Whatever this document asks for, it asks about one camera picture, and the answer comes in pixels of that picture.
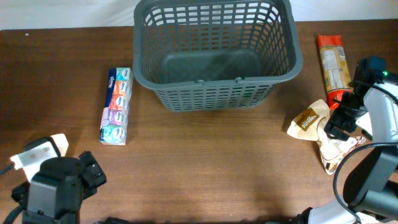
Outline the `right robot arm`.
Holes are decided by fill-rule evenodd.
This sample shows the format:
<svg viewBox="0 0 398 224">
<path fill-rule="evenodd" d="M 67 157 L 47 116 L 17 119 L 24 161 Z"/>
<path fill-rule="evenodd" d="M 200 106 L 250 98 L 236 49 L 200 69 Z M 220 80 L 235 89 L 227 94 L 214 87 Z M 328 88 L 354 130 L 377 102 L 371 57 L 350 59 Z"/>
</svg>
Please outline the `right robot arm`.
<svg viewBox="0 0 398 224">
<path fill-rule="evenodd" d="M 347 140 L 368 115 L 371 127 L 363 133 L 372 141 L 345 156 L 336 168 L 337 183 L 345 162 L 365 149 L 371 152 L 349 173 L 343 193 L 333 186 L 335 199 L 321 207 L 308 207 L 289 223 L 388 223 L 397 219 L 397 74 L 386 61 L 366 57 L 357 62 L 353 92 L 346 92 L 324 128 L 328 137 Z"/>
</svg>

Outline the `green lidded seasoning jar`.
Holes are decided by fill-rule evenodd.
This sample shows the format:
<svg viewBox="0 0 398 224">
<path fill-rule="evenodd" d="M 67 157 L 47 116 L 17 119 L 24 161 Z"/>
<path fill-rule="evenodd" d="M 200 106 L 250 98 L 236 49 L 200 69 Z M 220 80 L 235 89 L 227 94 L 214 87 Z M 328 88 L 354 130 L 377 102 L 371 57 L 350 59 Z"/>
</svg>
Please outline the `green lidded seasoning jar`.
<svg viewBox="0 0 398 224">
<path fill-rule="evenodd" d="M 240 99 L 239 106 L 249 106 L 256 94 L 257 87 L 256 85 L 247 85 L 243 88 Z"/>
</svg>

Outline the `grey plastic basket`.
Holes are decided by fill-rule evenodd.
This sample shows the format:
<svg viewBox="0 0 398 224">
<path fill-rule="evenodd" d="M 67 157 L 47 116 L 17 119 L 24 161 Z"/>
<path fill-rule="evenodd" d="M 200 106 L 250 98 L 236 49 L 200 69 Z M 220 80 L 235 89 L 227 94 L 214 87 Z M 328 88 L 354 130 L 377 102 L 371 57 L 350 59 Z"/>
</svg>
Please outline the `grey plastic basket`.
<svg viewBox="0 0 398 224">
<path fill-rule="evenodd" d="M 136 80 L 175 112 L 255 107 L 303 67 L 288 0 L 140 1 L 133 47 Z"/>
</svg>

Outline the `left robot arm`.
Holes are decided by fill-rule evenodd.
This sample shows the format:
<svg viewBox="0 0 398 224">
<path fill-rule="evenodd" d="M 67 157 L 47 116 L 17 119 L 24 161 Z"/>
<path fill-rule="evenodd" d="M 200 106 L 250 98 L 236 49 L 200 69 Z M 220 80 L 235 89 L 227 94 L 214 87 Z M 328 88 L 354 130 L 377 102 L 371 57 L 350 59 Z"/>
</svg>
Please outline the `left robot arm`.
<svg viewBox="0 0 398 224">
<path fill-rule="evenodd" d="M 31 181 L 12 189 L 18 203 L 4 223 L 80 223 L 82 202 L 107 182 L 106 175 L 90 151 L 78 158 L 55 157 L 41 163 Z"/>
</svg>

